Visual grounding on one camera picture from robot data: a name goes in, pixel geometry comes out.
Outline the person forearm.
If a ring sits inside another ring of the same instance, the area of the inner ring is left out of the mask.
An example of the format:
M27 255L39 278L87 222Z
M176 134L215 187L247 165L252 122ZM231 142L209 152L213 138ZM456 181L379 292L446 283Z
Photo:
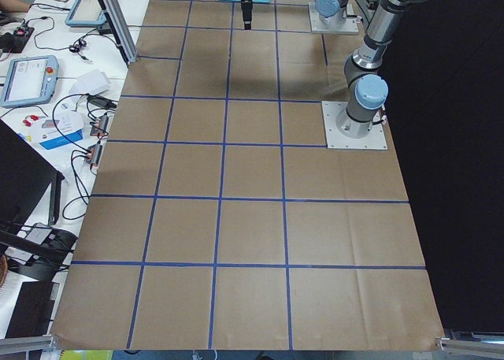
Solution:
M2 13L26 13L30 9L27 2L21 0L0 0Z

